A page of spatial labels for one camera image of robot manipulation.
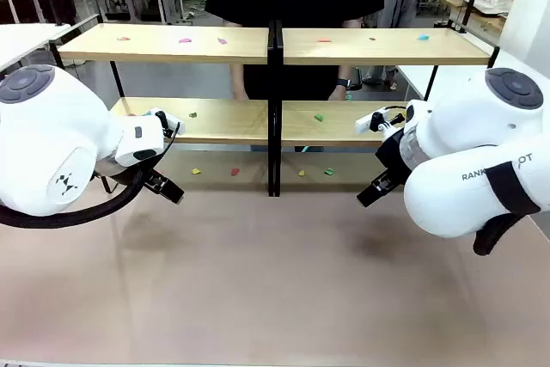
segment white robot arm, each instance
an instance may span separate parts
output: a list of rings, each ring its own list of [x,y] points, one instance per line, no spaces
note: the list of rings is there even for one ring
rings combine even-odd
[[[184,127],[157,110],[114,116],[63,70],[21,68],[0,83],[0,202],[34,217],[61,212],[95,175],[124,177],[127,184],[128,169],[158,157],[164,137]]]
[[[443,237],[478,232],[474,251],[489,254],[511,225],[550,208],[542,104],[529,77],[492,69],[435,105],[411,101],[401,130],[375,116],[370,129],[384,132],[376,155],[388,170],[359,200],[369,206],[406,184],[420,228]]]

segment velcro strap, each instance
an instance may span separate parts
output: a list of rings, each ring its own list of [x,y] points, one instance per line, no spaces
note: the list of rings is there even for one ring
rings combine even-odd
[[[492,191],[512,214],[525,216],[541,210],[523,189],[511,161],[487,168],[485,172]]]

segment floor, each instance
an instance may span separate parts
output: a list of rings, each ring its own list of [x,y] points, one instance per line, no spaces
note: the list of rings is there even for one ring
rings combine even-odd
[[[85,16],[81,3],[76,4],[80,16]],[[200,10],[195,10],[192,19],[196,26],[218,26],[221,19],[209,15]],[[435,20],[441,16],[420,16],[414,22],[416,28],[432,28]],[[37,56],[41,63],[45,56]],[[161,97],[186,97],[186,98],[221,98],[230,99],[229,68],[225,64],[150,64],[150,63],[118,63],[119,74],[127,96],[161,96]],[[369,67],[358,67],[362,74],[368,73]],[[106,62],[87,62],[68,71],[77,76],[83,83],[90,87],[111,107],[118,100],[118,92],[113,79],[113,73]],[[395,81],[398,88],[395,91],[387,88],[369,87],[363,85],[359,91],[352,92],[355,101],[404,101],[407,82],[398,73]],[[178,145],[181,150],[249,150],[247,146],[236,145]],[[358,152],[365,151],[356,148],[330,149],[326,151]],[[535,214],[533,219],[550,236],[550,213]]]

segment wristwatch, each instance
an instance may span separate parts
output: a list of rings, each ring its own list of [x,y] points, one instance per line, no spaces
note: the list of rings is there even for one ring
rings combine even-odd
[[[341,79],[341,78],[339,78],[336,81],[336,85],[337,86],[345,86],[345,90],[350,90],[351,79]]]

